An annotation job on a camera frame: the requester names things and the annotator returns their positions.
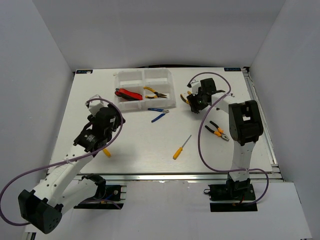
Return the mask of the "orange black combination pliers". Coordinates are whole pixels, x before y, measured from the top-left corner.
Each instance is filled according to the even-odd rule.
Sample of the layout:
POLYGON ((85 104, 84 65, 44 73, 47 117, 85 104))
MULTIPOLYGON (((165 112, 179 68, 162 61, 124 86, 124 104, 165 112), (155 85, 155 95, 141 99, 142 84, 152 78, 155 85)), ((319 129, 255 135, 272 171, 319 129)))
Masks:
POLYGON ((215 129, 211 129, 208 125, 205 125, 204 127, 211 132, 212 134, 216 135, 217 137, 223 139, 226 142, 229 142, 229 137, 224 133, 224 131, 213 121, 209 122, 211 125, 215 127, 215 129))

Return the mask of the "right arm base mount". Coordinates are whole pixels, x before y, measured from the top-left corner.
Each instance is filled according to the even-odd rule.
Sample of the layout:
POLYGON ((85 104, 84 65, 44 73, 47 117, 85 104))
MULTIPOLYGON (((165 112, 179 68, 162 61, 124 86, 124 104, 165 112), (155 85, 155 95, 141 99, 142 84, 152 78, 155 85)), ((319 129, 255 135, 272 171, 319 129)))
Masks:
POLYGON ((247 190, 231 195, 225 184, 211 184, 203 190, 209 197, 209 206, 212 213, 236 213, 236 212, 257 212, 255 191, 250 184, 247 190))

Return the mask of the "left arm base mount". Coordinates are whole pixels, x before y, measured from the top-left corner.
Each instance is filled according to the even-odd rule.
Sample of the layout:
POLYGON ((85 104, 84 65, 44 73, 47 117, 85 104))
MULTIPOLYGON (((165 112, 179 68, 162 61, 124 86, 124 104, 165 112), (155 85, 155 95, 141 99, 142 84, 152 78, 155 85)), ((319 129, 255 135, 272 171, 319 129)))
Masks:
POLYGON ((97 187, 95 194, 89 197, 74 209, 85 210, 121 210, 126 199, 124 185, 107 184, 106 180, 98 174, 89 174, 81 177, 81 180, 90 180, 97 187))

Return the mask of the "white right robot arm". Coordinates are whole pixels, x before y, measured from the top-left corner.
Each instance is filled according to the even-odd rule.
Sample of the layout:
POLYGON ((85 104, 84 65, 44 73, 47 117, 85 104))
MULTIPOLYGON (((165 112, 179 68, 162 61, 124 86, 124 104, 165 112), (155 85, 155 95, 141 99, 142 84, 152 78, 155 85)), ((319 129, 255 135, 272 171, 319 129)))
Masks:
POLYGON ((255 100, 242 101, 218 90, 212 78, 191 85, 192 94, 187 96, 191 111, 199 113, 207 106, 214 106, 228 114, 229 133, 234 140, 231 170, 232 183, 225 188, 226 195, 236 200, 244 193, 241 182, 250 178, 249 168, 253 149, 263 134, 261 114, 255 100))

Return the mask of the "yellow handle screwdriver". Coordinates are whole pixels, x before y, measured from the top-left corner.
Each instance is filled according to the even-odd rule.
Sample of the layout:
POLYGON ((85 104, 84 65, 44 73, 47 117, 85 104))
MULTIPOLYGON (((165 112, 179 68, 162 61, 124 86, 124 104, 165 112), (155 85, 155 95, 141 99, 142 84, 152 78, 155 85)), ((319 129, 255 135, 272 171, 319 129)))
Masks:
POLYGON ((104 148, 104 149, 102 150, 102 152, 103 152, 108 158, 111 157, 110 152, 109 152, 106 148, 104 148))
POLYGON ((187 142, 190 140, 191 137, 192 137, 192 135, 190 135, 190 136, 185 140, 185 142, 183 143, 183 145, 180 146, 180 147, 178 148, 178 150, 174 153, 174 155, 172 156, 172 158, 173 158, 174 160, 176 160, 176 159, 179 157, 179 155, 180 155, 181 152, 183 151, 183 148, 185 147, 185 145, 187 144, 187 142))

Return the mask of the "yellow long nose pliers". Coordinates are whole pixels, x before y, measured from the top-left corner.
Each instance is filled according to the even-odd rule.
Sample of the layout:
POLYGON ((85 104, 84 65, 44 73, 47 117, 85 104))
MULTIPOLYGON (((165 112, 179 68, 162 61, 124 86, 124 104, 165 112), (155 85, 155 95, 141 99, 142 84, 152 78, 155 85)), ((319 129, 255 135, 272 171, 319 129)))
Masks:
POLYGON ((144 90, 148 90, 148 91, 150 91, 151 93, 153 93, 152 96, 150 96, 150 95, 145 95, 145 98, 146 98, 146 99, 157 99, 157 98, 164 98, 164 99, 165 99, 165 98, 167 98, 167 95, 166 95, 166 94, 159 93, 159 92, 155 91, 155 90, 154 90, 153 88, 151 88, 151 87, 144 86, 143 89, 144 89, 144 90))

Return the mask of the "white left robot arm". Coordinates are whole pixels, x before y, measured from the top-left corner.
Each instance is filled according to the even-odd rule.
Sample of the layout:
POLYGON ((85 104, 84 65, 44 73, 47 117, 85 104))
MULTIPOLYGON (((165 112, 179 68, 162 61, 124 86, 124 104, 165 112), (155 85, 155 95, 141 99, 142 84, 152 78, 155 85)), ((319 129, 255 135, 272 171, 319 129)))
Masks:
POLYGON ((112 134, 123 120, 117 108, 99 102, 88 107, 88 123, 74 139, 65 156, 66 164, 57 166, 31 191, 23 190, 18 204, 23 219, 44 234, 51 233, 61 221, 63 214, 87 199, 101 200, 107 196, 106 181, 91 173, 80 183, 68 188, 81 169, 104 149, 112 134))

